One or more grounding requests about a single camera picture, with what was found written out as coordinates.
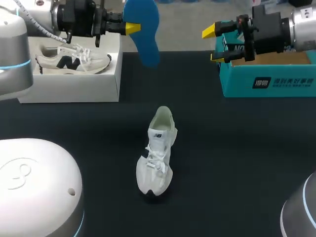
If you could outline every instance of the insole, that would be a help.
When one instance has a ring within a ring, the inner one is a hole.
[[[123,20],[141,24],[141,31],[130,34],[139,52],[143,65],[156,66],[159,50],[155,35],[159,25],[159,12],[154,0],[127,0],[123,10]]]
[[[47,48],[45,51],[42,52],[45,57],[54,58],[57,55],[56,48]]]

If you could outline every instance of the white cable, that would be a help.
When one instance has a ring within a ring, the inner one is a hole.
[[[29,20],[33,23],[33,25],[35,25],[36,28],[38,28],[39,31],[41,31],[44,35],[46,35],[47,37],[50,37],[54,40],[60,41],[62,43],[67,43],[67,41],[59,36],[56,36],[54,34],[52,34],[51,32],[47,31],[43,26],[41,26],[28,12],[27,9],[25,9],[25,7],[21,4],[21,2],[19,0],[14,0],[15,3],[19,6],[19,8],[21,8],[22,12],[24,12],[26,14],[26,16],[29,18]]]

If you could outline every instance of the white sneaker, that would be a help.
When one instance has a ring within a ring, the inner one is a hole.
[[[149,143],[145,154],[136,166],[138,187],[149,197],[161,195],[171,182],[170,148],[177,132],[170,109],[166,106],[158,108],[148,129]]]
[[[41,74],[95,74],[105,69],[111,61],[107,53],[100,53],[76,44],[59,47],[40,47],[36,55]]]

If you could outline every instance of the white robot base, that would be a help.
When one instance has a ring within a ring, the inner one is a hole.
[[[81,173],[60,146],[0,141],[0,237],[82,237]]]

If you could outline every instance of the new balance logo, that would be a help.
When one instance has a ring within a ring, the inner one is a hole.
[[[77,67],[80,65],[80,60],[78,58],[75,59],[73,62],[73,59],[71,56],[63,56],[59,63],[57,64],[57,68],[64,68],[65,66],[68,69],[76,70]]]

